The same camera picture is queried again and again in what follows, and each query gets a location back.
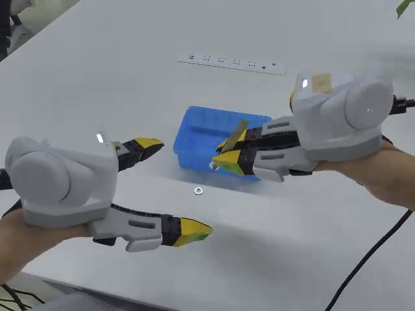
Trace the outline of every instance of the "hand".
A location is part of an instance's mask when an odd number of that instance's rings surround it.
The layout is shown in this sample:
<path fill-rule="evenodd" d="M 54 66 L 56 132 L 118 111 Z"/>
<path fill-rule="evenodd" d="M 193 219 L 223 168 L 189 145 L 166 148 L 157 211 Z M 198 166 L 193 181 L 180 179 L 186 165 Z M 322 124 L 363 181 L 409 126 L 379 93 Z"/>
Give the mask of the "hand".
<path fill-rule="evenodd" d="M 340 172 L 376 198 L 415 210 L 415 157 L 386 141 L 374 155 L 353 161 L 321 162 L 316 170 Z"/>
<path fill-rule="evenodd" d="M 13 278 L 27 263 L 64 240 L 87 237 L 86 224 L 65 229 L 33 227 L 18 209 L 0 220 L 0 284 Z"/>

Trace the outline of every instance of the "blue plastic container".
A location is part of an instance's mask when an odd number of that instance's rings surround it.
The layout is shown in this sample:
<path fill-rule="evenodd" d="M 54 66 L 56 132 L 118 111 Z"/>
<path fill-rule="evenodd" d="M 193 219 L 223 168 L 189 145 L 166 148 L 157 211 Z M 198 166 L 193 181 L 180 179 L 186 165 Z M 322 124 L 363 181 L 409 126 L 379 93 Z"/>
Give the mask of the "blue plastic container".
<path fill-rule="evenodd" d="M 272 118 L 263 115 L 189 107 L 183 117 L 173 146 L 180 167 L 235 176 L 234 173 L 223 168 L 213 171 L 209 164 L 212 157 L 218 154 L 216 147 L 229 138 L 242 119 L 249 121 L 248 128 L 256 128 L 272 120 Z M 256 179 L 254 176 L 245 176 L 244 178 Z"/>

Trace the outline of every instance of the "yellow label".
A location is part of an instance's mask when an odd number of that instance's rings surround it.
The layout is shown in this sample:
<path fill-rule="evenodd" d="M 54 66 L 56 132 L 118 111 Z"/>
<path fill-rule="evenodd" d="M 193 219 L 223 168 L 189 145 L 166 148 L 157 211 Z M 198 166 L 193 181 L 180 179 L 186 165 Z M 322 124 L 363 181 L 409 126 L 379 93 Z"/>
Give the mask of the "yellow label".
<path fill-rule="evenodd" d="M 331 92 L 331 74 L 323 73 L 311 77 L 311 86 L 313 93 L 330 93 Z"/>

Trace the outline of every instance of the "power strip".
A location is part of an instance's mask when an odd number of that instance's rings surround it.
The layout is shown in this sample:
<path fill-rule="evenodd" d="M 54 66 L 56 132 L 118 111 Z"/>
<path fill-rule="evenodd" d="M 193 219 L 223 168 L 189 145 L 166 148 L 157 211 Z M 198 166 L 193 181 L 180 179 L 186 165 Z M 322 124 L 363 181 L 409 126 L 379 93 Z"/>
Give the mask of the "power strip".
<path fill-rule="evenodd" d="M 217 56 L 206 53 L 187 53 L 177 60 L 180 63 L 193 63 L 243 71 L 253 71 L 255 73 L 268 73 L 270 75 L 284 75 L 285 68 L 280 62 L 264 62 L 257 60 L 242 60 L 235 57 Z"/>

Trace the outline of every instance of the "table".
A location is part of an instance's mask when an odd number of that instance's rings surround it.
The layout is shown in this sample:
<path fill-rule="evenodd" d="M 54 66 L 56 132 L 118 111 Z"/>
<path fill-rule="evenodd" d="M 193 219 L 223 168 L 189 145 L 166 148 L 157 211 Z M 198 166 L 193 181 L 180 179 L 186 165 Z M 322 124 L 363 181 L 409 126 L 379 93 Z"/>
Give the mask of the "table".
<path fill-rule="evenodd" d="M 249 183 L 178 167 L 172 144 L 190 105 L 279 117 L 299 70 L 381 63 L 414 97 L 414 7 L 399 0 L 196 2 L 83 0 L 0 67 L 0 151 L 18 135 L 56 138 L 102 123 L 114 140 L 166 147 L 119 176 L 115 202 L 196 218 L 201 243 L 129 254 L 70 240 L 24 269 L 32 275 L 179 310 L 323 310 L 352 267 L 405 212 L 335 173 Z M 285 76 L 177 63 L 183 52 L 282 61 Z M 415 153 L 415 111 L 384 132 Z M 195 196 L 201 185 L 204 193 Z M 0 196 L 0 212 L 16 199 Z M 413 310 L 415 223 L 382 247 L 335 310 Z"/>

